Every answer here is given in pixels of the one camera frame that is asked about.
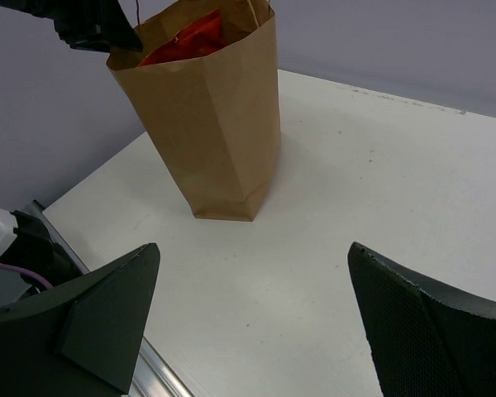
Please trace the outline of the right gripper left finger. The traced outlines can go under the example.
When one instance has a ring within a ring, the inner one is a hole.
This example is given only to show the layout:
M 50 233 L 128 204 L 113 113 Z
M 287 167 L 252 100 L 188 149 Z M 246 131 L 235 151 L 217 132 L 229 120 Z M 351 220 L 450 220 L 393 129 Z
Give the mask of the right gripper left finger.
M 160 250 L 0 307 L 0 396 L 123 396 L 150 312 Z

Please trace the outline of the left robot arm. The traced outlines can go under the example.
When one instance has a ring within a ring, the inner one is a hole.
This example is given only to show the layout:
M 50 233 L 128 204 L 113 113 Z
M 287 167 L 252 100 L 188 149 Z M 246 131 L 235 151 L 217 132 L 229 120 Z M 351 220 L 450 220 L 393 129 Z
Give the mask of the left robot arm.
M 0 7 L 52 21 L 58 37 L 73 50 L 143 50 L 116 0 L 0 1 Z M 0 270 L 18 274 L 38 293 L 83 275 L 39 218 L 1 208 Z

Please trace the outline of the brown paper bag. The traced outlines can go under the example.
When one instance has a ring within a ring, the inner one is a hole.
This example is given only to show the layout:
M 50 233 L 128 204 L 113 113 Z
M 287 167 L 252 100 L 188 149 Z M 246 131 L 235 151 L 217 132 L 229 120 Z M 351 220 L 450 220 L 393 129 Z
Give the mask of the brown paper bag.
M 147 65 L 145 58 L 210 12 L 226 46 Z M 251 221 L 281 142 L 275 13 L 267 1 L 177 1 L 142 22 L 140 52 L 113 49 L 123 89 L 194 217 Z

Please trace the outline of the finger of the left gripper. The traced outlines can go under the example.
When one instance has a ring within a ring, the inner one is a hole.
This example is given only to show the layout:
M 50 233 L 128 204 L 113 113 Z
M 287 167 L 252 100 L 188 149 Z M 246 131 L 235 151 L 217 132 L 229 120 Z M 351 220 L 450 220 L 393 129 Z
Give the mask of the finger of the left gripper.
M 64 1 L 64 5 L 54 19 L 54 27 L 70 48 L 95 52 L 110 52 L 112 48 L 143 50 L 118 1 Z

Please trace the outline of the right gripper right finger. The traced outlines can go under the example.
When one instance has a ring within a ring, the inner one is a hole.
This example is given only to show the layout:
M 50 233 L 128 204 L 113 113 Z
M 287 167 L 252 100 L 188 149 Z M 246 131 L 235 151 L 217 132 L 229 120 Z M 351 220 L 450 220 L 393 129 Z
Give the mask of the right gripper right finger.
M 385 396 L 496 396 L 496 302 L 354 242 L 351 283 Z

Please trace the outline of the red cassava chips bag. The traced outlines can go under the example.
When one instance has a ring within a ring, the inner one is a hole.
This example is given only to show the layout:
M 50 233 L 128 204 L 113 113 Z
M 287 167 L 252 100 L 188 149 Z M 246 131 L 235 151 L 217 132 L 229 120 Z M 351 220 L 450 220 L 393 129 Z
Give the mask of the red cassava chips bag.
M 147 55 L 138 66 L 157 65 L 180 60 L 190 60 L 213 54 L 227 46 L 222 31 L 219 9 L 190 23 L 173 39 Z

